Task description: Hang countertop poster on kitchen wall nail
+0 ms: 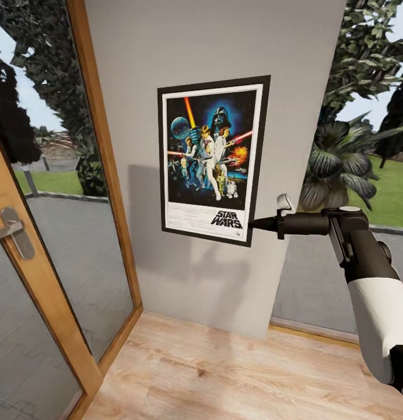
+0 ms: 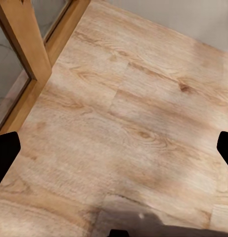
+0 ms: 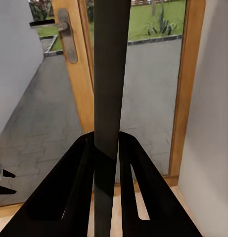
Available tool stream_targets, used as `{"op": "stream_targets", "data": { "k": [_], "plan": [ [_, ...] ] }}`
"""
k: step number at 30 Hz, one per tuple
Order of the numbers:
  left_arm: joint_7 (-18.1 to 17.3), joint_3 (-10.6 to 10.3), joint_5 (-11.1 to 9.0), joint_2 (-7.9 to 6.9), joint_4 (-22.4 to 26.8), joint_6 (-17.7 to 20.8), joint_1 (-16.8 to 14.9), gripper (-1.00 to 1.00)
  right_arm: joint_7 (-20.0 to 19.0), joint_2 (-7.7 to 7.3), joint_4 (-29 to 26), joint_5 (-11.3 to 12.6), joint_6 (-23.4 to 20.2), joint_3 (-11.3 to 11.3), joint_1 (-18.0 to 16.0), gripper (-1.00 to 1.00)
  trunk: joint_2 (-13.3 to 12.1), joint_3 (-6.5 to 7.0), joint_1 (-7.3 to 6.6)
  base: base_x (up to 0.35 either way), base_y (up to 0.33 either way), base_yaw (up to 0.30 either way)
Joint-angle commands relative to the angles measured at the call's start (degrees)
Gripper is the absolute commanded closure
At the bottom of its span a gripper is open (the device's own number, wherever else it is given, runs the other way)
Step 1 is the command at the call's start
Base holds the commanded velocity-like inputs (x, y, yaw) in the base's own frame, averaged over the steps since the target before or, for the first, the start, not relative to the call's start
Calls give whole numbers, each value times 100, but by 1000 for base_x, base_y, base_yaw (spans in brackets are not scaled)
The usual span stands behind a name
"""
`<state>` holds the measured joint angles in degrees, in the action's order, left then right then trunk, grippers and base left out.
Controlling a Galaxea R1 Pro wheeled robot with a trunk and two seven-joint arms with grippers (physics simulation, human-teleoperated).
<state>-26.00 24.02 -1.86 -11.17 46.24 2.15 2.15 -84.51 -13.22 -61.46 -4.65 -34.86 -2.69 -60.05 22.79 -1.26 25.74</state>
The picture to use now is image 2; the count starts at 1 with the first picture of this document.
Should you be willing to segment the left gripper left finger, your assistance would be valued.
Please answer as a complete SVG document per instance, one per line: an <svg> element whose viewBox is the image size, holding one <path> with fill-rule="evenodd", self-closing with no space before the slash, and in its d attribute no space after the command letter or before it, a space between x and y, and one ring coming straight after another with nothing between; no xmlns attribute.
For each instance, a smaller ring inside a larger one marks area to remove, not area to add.
<svg viewBox="0 0 228 237"><path fill-rule="evenodd" d="M0 135L0 183L20 150L21 144L16 131Z"/></svg>

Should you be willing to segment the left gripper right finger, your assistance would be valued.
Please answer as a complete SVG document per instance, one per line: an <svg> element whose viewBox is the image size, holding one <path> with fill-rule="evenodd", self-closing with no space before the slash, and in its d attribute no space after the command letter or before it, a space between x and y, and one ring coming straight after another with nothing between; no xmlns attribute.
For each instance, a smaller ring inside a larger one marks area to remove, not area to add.
<svg viewBox="0 0 228 237"><path fill-rule="evenodd" d="M221 131L218 143L217 143L217 149L222 155L222 157L225 159L226 163L228 164L228 132L227 131Z"/></svg>

